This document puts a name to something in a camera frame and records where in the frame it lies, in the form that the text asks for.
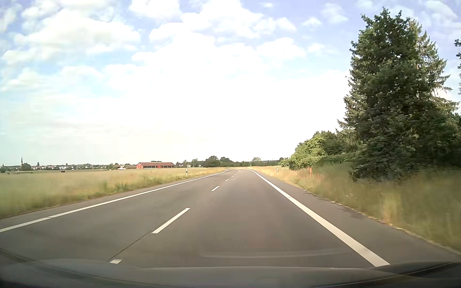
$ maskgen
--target distant trees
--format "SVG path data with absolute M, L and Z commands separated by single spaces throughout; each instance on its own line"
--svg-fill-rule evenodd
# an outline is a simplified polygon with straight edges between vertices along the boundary
M 208 159 L 204 161 L 204 167 L 219 167 L 220 160 L 216 156 L 210 156 Z
M 23 163 L 21 165 L 21 171 L 31 171 L 31 170 L 33 169 L 31 168 L 31 165 L 29 165 L 28 163 Z

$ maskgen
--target tall grass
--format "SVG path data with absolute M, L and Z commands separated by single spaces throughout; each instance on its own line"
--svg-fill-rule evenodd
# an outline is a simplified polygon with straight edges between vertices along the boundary
M 461 251 L 461 170 L 427 170 L 399 184 L 353 182 L 349 164 L 290 171 L 252 167 L 329 200 Z
M 0 218 L 216 173 L 216 168 L 0 174 Z

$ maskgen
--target dry grass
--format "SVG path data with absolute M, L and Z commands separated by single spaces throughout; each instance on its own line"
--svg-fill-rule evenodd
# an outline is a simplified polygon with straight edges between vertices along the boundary
M 0 174 L 0 218 L 216 173 L 216 168 Z
M 461 170 L 423 171 L 401 184 L 353 182 L 347 164 L 290 171 L 252 167 L 393 226 L 461 251 Z

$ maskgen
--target asphalt road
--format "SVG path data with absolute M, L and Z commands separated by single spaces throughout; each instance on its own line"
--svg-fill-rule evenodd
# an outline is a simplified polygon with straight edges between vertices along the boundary
M 0 267 L 49 259 L 366 268 L 461 256 L 275 178 L 229 169 L 0 220 Z

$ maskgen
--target farm building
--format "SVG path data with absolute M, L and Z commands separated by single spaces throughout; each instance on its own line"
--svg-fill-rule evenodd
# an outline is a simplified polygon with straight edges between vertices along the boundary
M 147 168 L 173 168 L 175 164 L 172 162 L 139 162 L 136 165 L 137 169 L 147 169 Z

